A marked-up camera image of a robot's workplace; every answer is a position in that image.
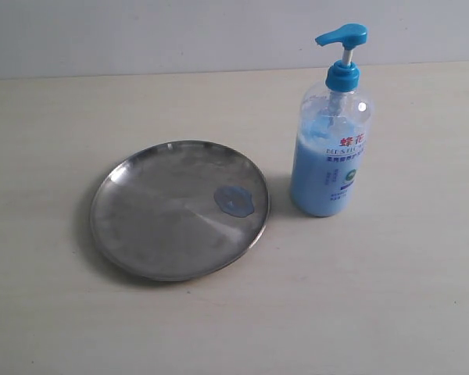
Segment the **round steel plate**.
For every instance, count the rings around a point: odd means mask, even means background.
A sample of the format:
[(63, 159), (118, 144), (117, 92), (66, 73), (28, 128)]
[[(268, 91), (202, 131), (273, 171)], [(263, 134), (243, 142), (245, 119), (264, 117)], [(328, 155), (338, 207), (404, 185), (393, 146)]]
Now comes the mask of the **round steel plate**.
[[(252, 194), (245, 218), (220, 210), (213, 195), (224, 185)], [(210, 141), (171, 141), (122, 161), (91, 202), (95, 247), (137, 277), (180, 282), (203, 277), (240, 259), (261, 237), (270, 193), (258, 166)]]

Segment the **blue soap blob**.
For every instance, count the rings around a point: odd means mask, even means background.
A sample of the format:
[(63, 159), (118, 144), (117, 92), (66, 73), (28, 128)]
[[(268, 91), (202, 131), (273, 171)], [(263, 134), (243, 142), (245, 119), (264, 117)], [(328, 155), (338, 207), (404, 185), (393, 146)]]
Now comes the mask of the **blue soap blob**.
[(241, 186), (220, 186), (213, 198), (220, 210), (230, 216), (245, 218), (255, 212), (251, 192)]

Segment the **blue pump lotion bottle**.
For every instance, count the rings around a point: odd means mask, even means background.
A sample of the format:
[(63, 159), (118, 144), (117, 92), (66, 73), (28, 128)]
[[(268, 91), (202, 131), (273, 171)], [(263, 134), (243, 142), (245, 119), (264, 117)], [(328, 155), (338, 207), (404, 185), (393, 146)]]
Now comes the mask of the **blue pump lotion bottle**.
[(328, 217), (349, 203), (367, 143), (373, 106), (358, 90), (360, 69), (353, 50), (367, 28), (348, 23), (316, 37), (319, 46), (339, 43), (342, 57), (303, 96), (299, 110), (290, 196), (304, 213)]

